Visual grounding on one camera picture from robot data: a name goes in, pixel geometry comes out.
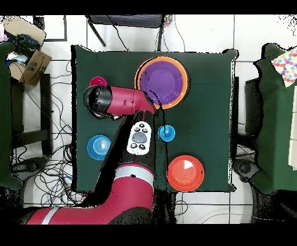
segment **small blue bowl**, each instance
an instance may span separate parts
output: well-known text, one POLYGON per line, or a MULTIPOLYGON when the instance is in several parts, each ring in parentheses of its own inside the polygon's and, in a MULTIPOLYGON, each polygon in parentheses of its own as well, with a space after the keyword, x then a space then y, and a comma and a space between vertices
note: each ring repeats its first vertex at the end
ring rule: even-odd
POLYGON ((170 142, 175 137, 175 130, 170 125, 161 126, 158 130, 158 136, 165 142, 170 142))
POLYGON ((96 135, 92 137, 88 142, 88 153, 93 159, 101 161, 105 158, 110 144, 111 142, 109 138, 103 135, 96 135))

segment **colorful polka dot fabric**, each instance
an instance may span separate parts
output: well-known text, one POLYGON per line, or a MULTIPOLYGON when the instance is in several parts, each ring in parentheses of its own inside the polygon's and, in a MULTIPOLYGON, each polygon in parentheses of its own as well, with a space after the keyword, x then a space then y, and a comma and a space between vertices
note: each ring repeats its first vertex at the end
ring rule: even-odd
POLYGON ((285 87, 289 87, 297 79, 297 47, 278 56, 271 63, 282 75, 285 87))

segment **white controller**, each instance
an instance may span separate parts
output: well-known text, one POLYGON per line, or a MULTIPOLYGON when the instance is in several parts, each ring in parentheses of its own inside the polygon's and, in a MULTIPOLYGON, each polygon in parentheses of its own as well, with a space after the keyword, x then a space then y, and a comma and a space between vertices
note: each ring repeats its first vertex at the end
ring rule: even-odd
POLYGON ((131 129, 127 152, 134 155, 145 155, 149 152, 151 127, 144 121, 137 122, 131 129))

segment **green table surface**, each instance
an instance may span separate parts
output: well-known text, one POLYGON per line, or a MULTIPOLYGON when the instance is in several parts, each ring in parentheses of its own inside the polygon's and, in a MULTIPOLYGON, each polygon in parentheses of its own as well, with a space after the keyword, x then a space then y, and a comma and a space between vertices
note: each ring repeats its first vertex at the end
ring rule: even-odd
MULTIPOLYGON (((230 98, 234 78, 232 64, 237 51, 225 53, 179 52, 91 52, 74 46, 77 83, 77 191, 92 191, 104 161, 92 159, 86 149, 95 135, 111 141, 121 120, 96 120, 89 116, 82 101, 84 90, 95 76, 110 86, 134 88, 139 66, 149 58, 168 56, 184 65, 190 90, 175 107, 164 110, 166 124, 175 128, 176 136, 167 144, 156 138, 156 177, 154 187, 176 191, 166 181, 166 166, 179 155, 192 155, 204 167, 204 181, 197 191, 233 191, 228 183, 230 150, 230 98)), ((155 129, 162 125, 162 111, 155 118, 155 129)))

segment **white tile floor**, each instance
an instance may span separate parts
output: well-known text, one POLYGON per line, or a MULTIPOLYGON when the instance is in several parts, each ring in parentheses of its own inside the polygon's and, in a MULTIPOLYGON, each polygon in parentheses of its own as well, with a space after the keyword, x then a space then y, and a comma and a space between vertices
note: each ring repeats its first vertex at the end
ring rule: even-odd
MULTIPOLYGON (((296 27, 288 24, 289 18, 278 15, 176 15, 176 25, 185 42, 185 50, 192 52, 222 52, 225 49, 235 48, 239 51, 236 63, 236 76, 240 78, 240 98, 238 121, 245 123, 245 81, 258 77, 258 71, 252 64, 260 59, 261 48, 267 42, 276 42, 283 48, 297 45, 296 27)), ((45 23, 45 28, 55 28, 63 24, 62 21, 55 25, 45 23)), ((122 43, 117 37, 116 30, 112 26, 97 25, 96 29, 106 42, 103 47, 86 23, 84 16, 67 16, 67 42, 45 42, 42 51, 52 56, 46 73, 51 77, 69 74, 66 65, 71 59, 70 45, 82 45, 93 51, 123 50, 122 43)), ((125 45, 131 51, 154 51, 158 30, 149 28, 118 27, 120 36, 125 45)), ((176 31, 174 22, 165 28, 166 45, 170 51, 182 52, 183 43, 176 31)), ((162 50, 166 47, 162 40, 162 50)), ((52 79, 51 83, 71 83, 71 76, 52 79)), ((40 104, 39 85, 36 88, 27 86, 26 90, 40 104)), ((62 119, 71 125, 71 86, 56 84, 52 86, 52 93, 64 104, 62 119)), ((26 131, 40 129, 40 110, 24 96, 24 127, 26 131)), ((61 107, 61 103, 53 97, 53 101, 61 107)), ((59 126, 59 111, 53 105, 53 120, 59 126)), ((244 131, 244 125, 239 125, 239 131, 244 131)), ((58 132, 53 125, 53 132, 58 132)), ((71 136, 63 135, 64 143, 71 142, 71 136)), ((62 145, 61 137, 53 141, 53 147, 62 145)), ((25 158, 41 153, 40 144, 28 145, 25 158)), ((59 151, 55 154, 55 160, 62 158, 59 151)), ((183 200, 188 203, 176 206, 178 223, 249 223, 252 214, 252 195, 248 184, 242 183, 239 177, 233 173, 232 182, 236 191, 229 193, 184 193, 183 200)), ((25 206, 39 206, 44 192, 34 184, 32 178, 26 187, 25 206)))

